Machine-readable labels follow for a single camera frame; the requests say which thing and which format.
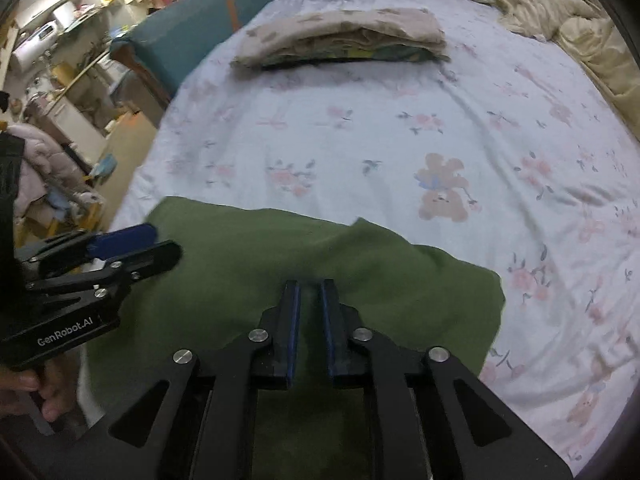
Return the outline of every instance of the orange strap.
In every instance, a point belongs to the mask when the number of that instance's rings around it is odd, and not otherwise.
[[[238,12],[236,11],[236,3],[234,0],[226,0],[226,8],[229,10],[229,18],[231,18],[231,27],[234,32],[240,30],[240,20],[238,20]]]

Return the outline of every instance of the human hand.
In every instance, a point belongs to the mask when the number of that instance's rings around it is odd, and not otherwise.
[[[42,416],[48,422],[56,421],[76,406],[79,370],[78,359],[70,354],[47,361],[40,376],[33,370],[18,373],[0,367],[0,418],[26,413],[16,395],[24,391],[38,392],[44,399]]]

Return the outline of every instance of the bed sheet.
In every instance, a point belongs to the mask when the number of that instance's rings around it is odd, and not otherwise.
[[[638,143],[560,48],[469,0],[275,0],[249,28],[393,6],[433,12],[451,62],[239,74],[242,30],[183,83],[112,228],[177,195],[363,217],[493,269],[481,379],[577,473],[638,378]]]

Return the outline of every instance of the folded blanket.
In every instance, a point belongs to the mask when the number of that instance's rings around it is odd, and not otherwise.
[[[326,59],[449,59],[427,9],[333,10],[249,30],[234,63],[247,67]]]
[[[358,220],[347,226],[273,209],[167,198],[148,220],[184,251],[133,288],[122,325],[88,344],[91,386],[108,408],[180,348],[203,355],[255,328],[287,279],[336,280],[367,326],[408,348],[449,348],[478,373],[500,325],[500,278]],[[260,392],[254,479],[369,478],[361,390],[326,376],[322,308],[304,286],[290,392]]]
[[[497,7],[511,32],[553,40],[592,79],[640,139],[640,70],[598,0],[475,0]]]

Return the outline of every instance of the floor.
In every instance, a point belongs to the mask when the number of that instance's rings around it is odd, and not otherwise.
[[[111,132],[104,154],[111,153],[118,165],[111,176],[96,188],[107,201],[100,221],[102,230],[109,228],[129,189],[134,171],[144,162],[155,138],[156,127],[142,113],[127,113]]]

